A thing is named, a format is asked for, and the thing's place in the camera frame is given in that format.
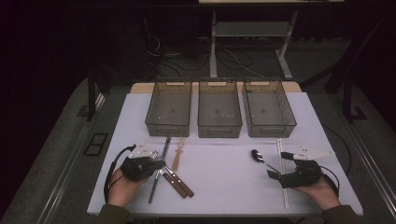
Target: knife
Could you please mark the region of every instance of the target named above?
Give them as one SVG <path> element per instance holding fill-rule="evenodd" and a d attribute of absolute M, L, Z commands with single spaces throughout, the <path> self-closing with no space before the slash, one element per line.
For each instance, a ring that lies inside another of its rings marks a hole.
<path fill-rule="evenodd" d="M 192 196 L 194 196 L 194 192 L 192 192 L 192 190 L 187 187 L 187 185 L 180 179 L 180 177 L 178 177 L 178 175 L 175 174 L 175 172 L 173 172 L 171 169 L 169 169 L 169 167 L 167 167 L 166 165 L 164 166 L 164 168 L 166 169 L 166 171 L 175 179 L 175 181 L 177 182 L 177 184 L 182 188 L 182 190 L 191 198 Z"/>
<path fill-rule="evenodd" d="M 165 179 L 169 182 L 169 184 L 172 185 L 172 187 L 177 191 L 178 194 L 180 194 L 182 198 L 187 197 L 187 192 L 184 191 L 184 189 L 176 182 L 176 180 L 174 180 L 174 178 L 172 178 L 172 176 L 164 172 L 163 169 L 160 169 L 159 171 L 160 174 L 162 174 L 163 177 L 165 177 Z"/>

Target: white table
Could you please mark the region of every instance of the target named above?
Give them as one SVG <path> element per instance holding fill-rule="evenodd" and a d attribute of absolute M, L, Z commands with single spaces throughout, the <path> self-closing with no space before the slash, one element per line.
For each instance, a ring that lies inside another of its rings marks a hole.
<path fill-rule="evenodd" d="M 297 120 L 290 138 L 283 138 L 283 150 L 295 152 L 301 145 L 324 150 L 332 147 L 320 126 L 315 111 L 303 92 L 287 93 Z M 150 93 L 128 94 L 94 189 L 88 213 L 98 214 L 105 203 L 103 185 L 110 163 L 125 147 L 145 141 L 151 150 L 160 153 L 165 137 L 150 137 L 145 125 Z M 198 94 L 193 92 L 191 102 L 191 134 L 184 146 L 177 174 L 194 191 L 192 198 L 182 199 L 161 177 L 153 202 L 149 204 L 154 178 L 152 177 L 126 207 L 134 216 L 144 217 L 296 217 L 318 215 L 319 210 L 300 192 L 288 189 L 289 208 L 285 208 L 283 189 L 270 179 L 263 164 L 250 157 L 251 149 L 258 149 L 264 159 L 280 169 L 275 138 L 250 138 L 247 133 L 242 97 L 240 97 L 243 127 L 237 139 L 207 139 L 198 137 Z M 166 162 L 175 157 L 177 138 L 169 147 Z M 120 166 L 126 152 L 119 159 Z M 318 159 L 319 165 L 336 173 L 340 182 L 340 201 L 350 204 L 362 215 L 361 204 L 350 186 L 336 157 Z M 284 161 L 286 173 L 294 171 L 293 161 Z"/>

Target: wooden handle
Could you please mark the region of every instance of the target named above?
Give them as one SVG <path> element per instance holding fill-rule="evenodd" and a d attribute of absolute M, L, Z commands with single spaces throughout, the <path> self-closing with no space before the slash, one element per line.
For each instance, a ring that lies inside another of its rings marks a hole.
<path fill-rule="evenodd" d="M 176 180 L 176 182 L 181 186 L 181 188 L 187 193 L 190 198 L 194 196 L 194 192 L 192 192 L 192 190 L 187 187 L 187 185 L 175 173 L 171 174 L 171 176 Z"/>
<path fill-rule="evenodd" d="M 181 152 L 176 150 L 176 156 L 174 159 L 174 163 L 172 164 L 173 171 L 177 171 L 177 169 L 178 169 L 178 161 L 180 160 L 180 154 L 181 154 Z"/>
<path fill-rule="evenodd" d="M 172 179 L 172 177 L 169 174 L 163 173 L 163 177 L 165 177 L 165 179 L 169 182 L 169 184 L 171 184 L 172 187 L 174 187 L 174 189 L 177 191 L 178 194 L 180 194 L 182 198 L 187 197 L 187 192 L 184 191 L 183 188 L 177 182 L 175 182 L 175 180 Z"/>

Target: sleeve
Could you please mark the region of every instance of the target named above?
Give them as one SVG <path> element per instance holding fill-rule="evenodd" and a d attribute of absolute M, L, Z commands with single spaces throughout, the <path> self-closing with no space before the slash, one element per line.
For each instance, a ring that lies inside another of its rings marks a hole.
<path fill-rule="evenodd" d="M 328 224 L 361 224 L 362 221 L 349 205 L 340 205 L 323 212 Z"/>
<path fill-rule="evenodd" d="M 105 204 L 96 219 L 96 224 L 125 224 L 129 212 L 116 205 Z"/>

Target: tray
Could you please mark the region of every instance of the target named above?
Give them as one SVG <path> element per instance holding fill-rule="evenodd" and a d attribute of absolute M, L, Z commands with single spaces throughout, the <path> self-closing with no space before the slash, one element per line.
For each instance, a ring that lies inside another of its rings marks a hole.
<path fill-rule="evenodd" d="M 234 78 L 199 81 L 198 135 L 201 138 L 238 138 L 242 119 Z"/>
<path fill-rule="evenodd" d="M 189 77 L 157 78 L 145 121 L 150 136 L 190 136 L 191 86 Z"/>
<path fill-rule="evenodd" d="M 297 122 L 281 81 L 246 77 L 242 95 L 250 137 L 290 136 Z"/>

